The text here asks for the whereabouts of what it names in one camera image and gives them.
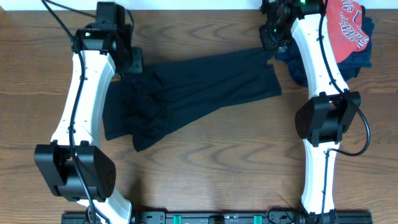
dark blue fabric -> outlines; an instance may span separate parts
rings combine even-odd
[[[363,17],[362,30],[369,36],[369,42],[366,48],[360,52],[353,52],[344,61],[337,64],[344,80],[357,77],[361,68],[371,68],[372,41],[371,36],[374,29],[374,23],[369,17]],[[285,50],[275,56],[276,60],[282,60],[287,63],[290,76],[300,86],[308,87],[307,75],[305,74],[304,64],[300,55],[299,47],[293,41]]]

